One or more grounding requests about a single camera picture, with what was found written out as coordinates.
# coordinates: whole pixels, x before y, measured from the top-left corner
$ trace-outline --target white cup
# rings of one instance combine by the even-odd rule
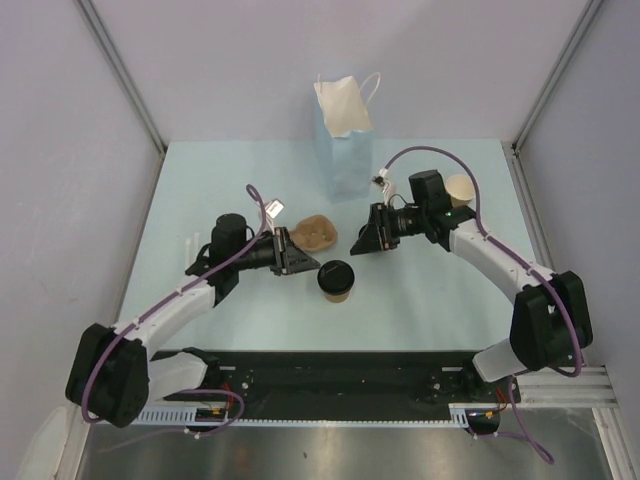
[[[451,205],[454,207],[469,205],[475,196],[473,182],[471,182],[471,179],[467,175],[451,175],[447,178],[444,188],[451,196]]]

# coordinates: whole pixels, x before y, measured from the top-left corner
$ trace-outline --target black cup lid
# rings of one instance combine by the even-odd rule
[[[356,274],[353,268],[342,260],[331,260],[318,271],[318,285],[329,295],[343,295],[353,287]]]

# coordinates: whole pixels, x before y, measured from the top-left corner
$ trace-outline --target light blue paper bag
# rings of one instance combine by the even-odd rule
[[[360,91],[377,77],[366,102]],[[362,85],[353,77],[314,83],[317,104],[316,152],[331,202],[363,198],[369,194],[373,163],[373,126],[367,107],[380,85],[380,73]]]

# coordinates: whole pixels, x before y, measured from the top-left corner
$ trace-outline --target metal floor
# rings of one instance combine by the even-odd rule
[[[523,417],[555,466],[518,441],[473,441],[451,429],[238,427],[198,441],[169,433],[100,453],[151,430],[100,425],[89,434],[78,479],[612,478],[591,410],[523,411]],[[501,430],[518,431],[511,414]]]

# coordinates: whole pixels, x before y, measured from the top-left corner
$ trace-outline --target light blue tabletop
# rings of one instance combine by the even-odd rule
[[[497,140],[378,140],[374,171],[402,148],[432,145],[468,162],[483,200],[483,219],[520,253],[533,252],[502,147]],[[407,177],[438,169],[446,179],[460,168],[435,153],[398,160],[391,178],[411,201]],[[256,205],[245,192],[252,183],[266,200],[279,198],[279,225],[324,214],[338,242],[314,255],[321,263],[351,264],[356,283],[347,301],[328,302],[316,271],[275,277],[268,269],[240,274],[236,289],[214,310],[194,320],[166,348],[221,350],[464,350],[483,349],[509,334],[512,307],[502,293],[464,260],[424,236],[403,238],[397,250],[349,256],[366,222],[369,198],[332,205],[325,197],[312,142],[171,143],[145,226],[122,309],[140,315],[183,276],[185,241],[199,233],[208,243],[219,215],[237,212],[257,229]]]

